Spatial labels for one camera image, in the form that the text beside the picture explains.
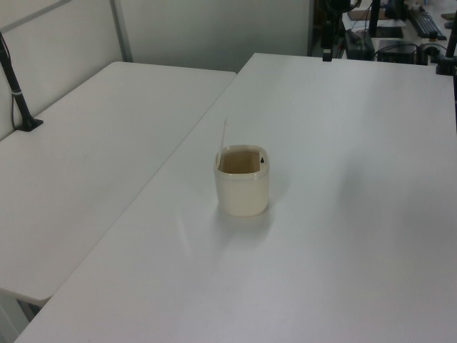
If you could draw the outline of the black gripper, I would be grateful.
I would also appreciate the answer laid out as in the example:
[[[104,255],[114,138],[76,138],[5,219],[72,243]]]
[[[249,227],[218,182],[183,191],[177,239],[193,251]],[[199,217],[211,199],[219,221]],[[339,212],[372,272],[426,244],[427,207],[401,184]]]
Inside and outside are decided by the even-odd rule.
[[[322,49],[323,61],[332,61],[333,53],[333,22],[325,21],[322,23]]]

